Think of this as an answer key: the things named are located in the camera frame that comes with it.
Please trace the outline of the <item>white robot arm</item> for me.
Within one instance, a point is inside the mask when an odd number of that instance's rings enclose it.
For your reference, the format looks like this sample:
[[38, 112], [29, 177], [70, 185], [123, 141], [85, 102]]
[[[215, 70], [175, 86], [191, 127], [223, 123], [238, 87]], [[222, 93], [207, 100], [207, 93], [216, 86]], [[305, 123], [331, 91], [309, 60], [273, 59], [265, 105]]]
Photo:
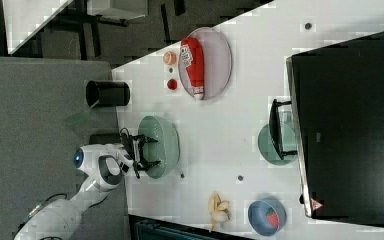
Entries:
[[143, 146], [157, 143], [151, 137], [121, 135], [121, 143], [93, 144], [80, 147], [74, 157], [75, 167], [87, 175], [79, 191], [69, 200], [48, 198], [38, 204], [15, 233], [13, 240], [69, 240], [80, 226], [82, 215], [100, 204], [116, 189], [122, 177], [133, 170], [139, 178], [159, 161], [147, 162]]

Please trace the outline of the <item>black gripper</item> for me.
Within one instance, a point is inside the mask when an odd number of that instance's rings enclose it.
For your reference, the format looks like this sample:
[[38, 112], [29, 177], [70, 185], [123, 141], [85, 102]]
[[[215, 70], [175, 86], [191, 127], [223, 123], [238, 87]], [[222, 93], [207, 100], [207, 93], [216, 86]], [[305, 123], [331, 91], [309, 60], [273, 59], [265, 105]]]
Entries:
[[[136, 135], [132, 136], [126, 133], [121, 134], [121, 141], [124, 146], [124, 149], [127, 151], [129, 156], [133, 160], [133, 170], [135, 172], [135, 175], [137, 178], [140, 178], [139, 174], [139, 163], [140, 163], [140, 153], [139, 153], [139, 143], [140, 141], [143, 141], [144, 143], [155, 143], [158, 142], [158, 140], [148, 137], [146, 135]], [[160, 164], [160, 161], [154, 161], [154, 162], [146, 162], [141, 164], [141, 170], [142, 171], [148, 171], [151, 168], [158, 166]]]

